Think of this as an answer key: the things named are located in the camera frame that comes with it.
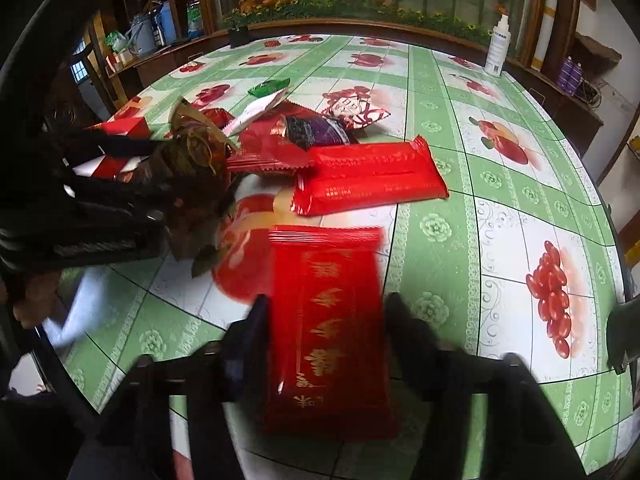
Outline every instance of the red box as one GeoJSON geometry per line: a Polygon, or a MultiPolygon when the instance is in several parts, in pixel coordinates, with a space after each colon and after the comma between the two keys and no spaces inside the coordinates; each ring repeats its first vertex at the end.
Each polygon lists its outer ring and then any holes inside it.
{"type": "Polygon", "coordinates": [[[100,128],[109,135],[126,135],[132,139],[148,139],[151,137],[151,130],[144,117],[128,117],[126,119],[116,119],[105,123],[99,123],[92,128],[100,128]]]}

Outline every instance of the window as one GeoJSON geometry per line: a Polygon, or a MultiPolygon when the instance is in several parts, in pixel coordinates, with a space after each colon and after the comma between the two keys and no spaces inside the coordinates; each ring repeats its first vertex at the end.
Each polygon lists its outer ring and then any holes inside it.
{"type": "MultiPolygon", "coordinates": [[[[82,40],[78,45],[78,48],[74,50],[74,54],[79,54],[80,52],[82,52],[82,50],[85,47],[86,47],[86,43],[84,42],[84,40],[82,40]]],[[[76,83],[79,83],[82,80],[84,80],[84,78],[89,77],[88,73],[84,69],[84,65],[82,65],[81,62],[75,63],[71,66],[71,73],[74,75],[74,79],[76,80],[76,83]]]]}

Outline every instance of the blue thermos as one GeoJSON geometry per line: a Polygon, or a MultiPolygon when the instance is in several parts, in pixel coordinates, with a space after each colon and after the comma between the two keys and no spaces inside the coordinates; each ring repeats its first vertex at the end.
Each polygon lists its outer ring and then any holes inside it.
{"type": "Polygon", "coordinates": [[[164,43],[167,45],[172,44],[175,41],[175,27],[169,2],[162,4],[158,17],[159,25],[162,27],[162,33],[164,34],[164,43]]]}

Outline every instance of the hand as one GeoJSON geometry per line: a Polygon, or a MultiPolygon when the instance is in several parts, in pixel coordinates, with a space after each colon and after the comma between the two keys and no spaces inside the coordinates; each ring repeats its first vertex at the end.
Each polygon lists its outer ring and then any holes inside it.
{"type": "MultiPolygon", "coordinates": [[[[24,298],[14,304],[14,317],[23,328],[33,328],[50,316],[57,300],[59,278],[60,272],[48,272],[27,279],[24,298]]],[[[6,300],[6,287],[0,280],[0,303],[6,300]]]]}

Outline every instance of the small black container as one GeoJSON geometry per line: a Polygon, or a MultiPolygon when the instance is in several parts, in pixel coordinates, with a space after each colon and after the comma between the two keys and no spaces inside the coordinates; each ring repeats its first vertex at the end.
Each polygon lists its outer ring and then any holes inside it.
{"type": "Polygon", "coordinates": [[[246,25],[238,28],[228,28],[226,33],[229,35],[229,46],[231,48],[246,45],[250,41],[249,27],[246,25]]]}

